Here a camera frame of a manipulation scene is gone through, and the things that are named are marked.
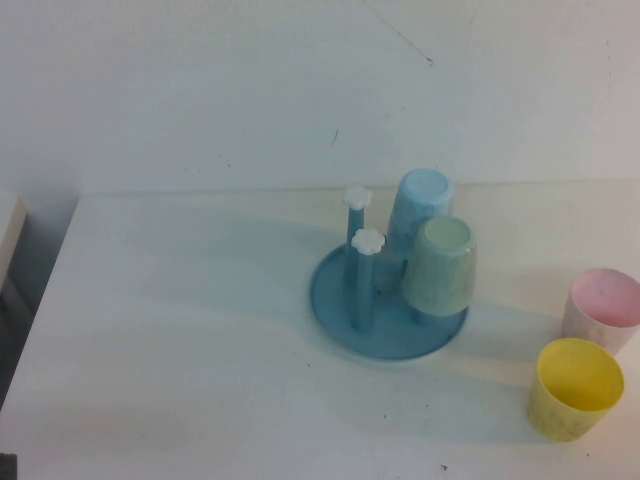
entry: yellow cup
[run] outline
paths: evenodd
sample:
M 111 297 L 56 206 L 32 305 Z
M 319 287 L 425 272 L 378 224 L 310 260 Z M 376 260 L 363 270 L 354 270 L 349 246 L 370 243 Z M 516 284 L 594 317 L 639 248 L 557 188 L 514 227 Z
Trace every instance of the yellow cup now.
M 562 338 L 538 357 L 529 421 L 552 440 L 576 440 L 605 416 L 623 391 L 620 366 L 606 350 L 580 338 Z

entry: upside-down cup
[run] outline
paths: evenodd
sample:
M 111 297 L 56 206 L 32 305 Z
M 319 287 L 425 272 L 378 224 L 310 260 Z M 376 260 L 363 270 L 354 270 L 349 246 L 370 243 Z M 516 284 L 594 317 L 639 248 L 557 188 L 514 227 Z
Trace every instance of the upside-down cup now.
M 451 214 L 452 199 L 453 184 L 438 170 L 407 173 L 398 185 L 389 219 L 389 248 L 405 260 L 411 257 L 420 226 L 430 218 Z
M 435 217 L 418 230 L 402 279 L 402 295 L 416 310 L 447 316 L 469 306 L 476 272 L 476 239 L 456 217 Z

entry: pink cup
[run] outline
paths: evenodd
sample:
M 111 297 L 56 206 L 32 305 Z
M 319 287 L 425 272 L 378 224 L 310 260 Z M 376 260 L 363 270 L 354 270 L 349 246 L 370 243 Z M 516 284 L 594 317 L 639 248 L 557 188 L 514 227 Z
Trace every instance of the pink cup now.
M 608 268 L 582 272 L 573 281 L 562 336 L 597 343 L 615 355 L 640 328 L 640 283 Z

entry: white wall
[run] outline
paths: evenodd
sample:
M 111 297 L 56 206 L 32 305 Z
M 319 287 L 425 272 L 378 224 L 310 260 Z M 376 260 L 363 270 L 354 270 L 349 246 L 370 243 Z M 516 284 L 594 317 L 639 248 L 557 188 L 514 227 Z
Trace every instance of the white wall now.
M 639 16 L 637 0 L 3 0 L 0 188 L 35 219 L 13 275 L 37 303 L 78 192 L 389 184 L 422 165 L 640 177 Z

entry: green cup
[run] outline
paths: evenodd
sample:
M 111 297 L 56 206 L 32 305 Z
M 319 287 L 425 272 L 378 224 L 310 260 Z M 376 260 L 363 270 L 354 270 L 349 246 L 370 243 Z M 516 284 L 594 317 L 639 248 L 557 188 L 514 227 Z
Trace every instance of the green cup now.
M 476 239 L 455 217 L 434 217 L 419 228 L 402 279 L 402 294 L 428 315 L 453 315 L 469 306 L 476 271 Z

